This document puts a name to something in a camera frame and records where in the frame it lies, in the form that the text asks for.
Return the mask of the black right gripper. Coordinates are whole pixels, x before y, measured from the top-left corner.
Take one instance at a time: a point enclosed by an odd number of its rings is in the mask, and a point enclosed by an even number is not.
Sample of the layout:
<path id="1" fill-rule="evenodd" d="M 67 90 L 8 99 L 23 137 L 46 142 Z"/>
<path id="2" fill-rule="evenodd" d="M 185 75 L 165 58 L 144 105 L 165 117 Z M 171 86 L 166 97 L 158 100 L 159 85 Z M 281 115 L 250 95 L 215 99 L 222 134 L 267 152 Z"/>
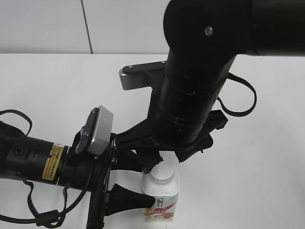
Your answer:
<path id="1" fill-rule="evenodd" d="M 163 161 L 160 150 L 174 151 L 180 163 L 198 152 L 211 148 L 213 139 L 210 133 L 225 127 L 228 119 L 221 110 L 211 111 L 199 130 L 192 132 L 186 126 L 154 125 L 148 119 L 116 136 L 119 150 L 133 150 L 136 154 L 136 165 L 133 171 L 149 174 Z"/>

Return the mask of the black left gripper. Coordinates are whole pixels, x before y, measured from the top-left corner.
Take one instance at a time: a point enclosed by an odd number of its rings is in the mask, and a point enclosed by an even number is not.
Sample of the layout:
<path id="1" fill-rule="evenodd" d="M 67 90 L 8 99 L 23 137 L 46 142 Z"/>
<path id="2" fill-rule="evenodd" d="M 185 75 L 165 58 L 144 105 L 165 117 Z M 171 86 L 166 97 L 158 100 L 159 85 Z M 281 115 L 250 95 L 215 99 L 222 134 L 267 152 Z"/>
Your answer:
<path id="1" fill-rule="evenodd" d="M 90 192 L 87 229 L 102 229 L 104 216 L 154 205 L 154 197 L 133 192 L 118 184 L 106 192 L 110 170 L 142 172 L 137 154 L 129 149 L 114 148 L 114 137 L 115 134 L 111 134 L 110 143 L 100 156 L 86 151 L 77 154 L 76 146 L 81 141 L 81 134 L 78 132 L 72 146 L 65 147 L 57 167 L 58 186 L 69 184 L 70 188 L 80 190 L 81 196 L 77 200 Z"/>

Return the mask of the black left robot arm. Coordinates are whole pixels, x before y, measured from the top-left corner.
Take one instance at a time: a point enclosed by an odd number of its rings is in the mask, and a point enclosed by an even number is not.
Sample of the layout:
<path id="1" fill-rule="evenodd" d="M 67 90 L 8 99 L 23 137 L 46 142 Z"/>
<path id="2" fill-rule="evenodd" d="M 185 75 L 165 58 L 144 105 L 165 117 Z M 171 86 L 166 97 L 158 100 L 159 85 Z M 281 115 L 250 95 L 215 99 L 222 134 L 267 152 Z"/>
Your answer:
<path id="1" fill-rule="evenodd" d="M 90 193 L 86 227 L 101 229 L 104 217 L 118 212 L 149 208 L 155 203 L 152 196 L 133 192 L 115 184 L 109 188 L 112 169 L 120 164 L 115 147 L 109 143 L 101 156 L 76 153 L 81 142 L 77 134 L 72 146 L 63 146 L 26 136 L 21 130 L 6 123 L 0 124 L 0 176 L 22 181 L 30 189 L 35 182 L 63 187 L 63 209 L 39 212 L 32 195 L 27 195 L 30 219 L 1 216 L 1 220 L 15 224 L 35 224 L 48 229 L 59 228 L 71 212 Z"/>

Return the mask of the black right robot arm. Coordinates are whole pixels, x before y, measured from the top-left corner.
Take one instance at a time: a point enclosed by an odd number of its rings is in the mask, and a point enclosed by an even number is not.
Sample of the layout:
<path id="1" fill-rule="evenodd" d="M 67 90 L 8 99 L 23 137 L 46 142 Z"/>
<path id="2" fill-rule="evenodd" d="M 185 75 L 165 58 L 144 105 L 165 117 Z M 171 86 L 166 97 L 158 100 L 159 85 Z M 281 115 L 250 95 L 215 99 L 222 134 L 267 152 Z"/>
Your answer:
<path id="1" fill-rule="evenodd" d="M 173 151 L 179 162 L 213 145 L 210 133 L 227 115 L 214 110 L 239 54 L 303 56 L 305 3 L 302 0 L 172 0 L 163 17 L 167 60 L 129 65 L 120 72 L 124 90 L 152 89 L 144 121 L 115 138 L 115 170 L 149 173 Z"/>

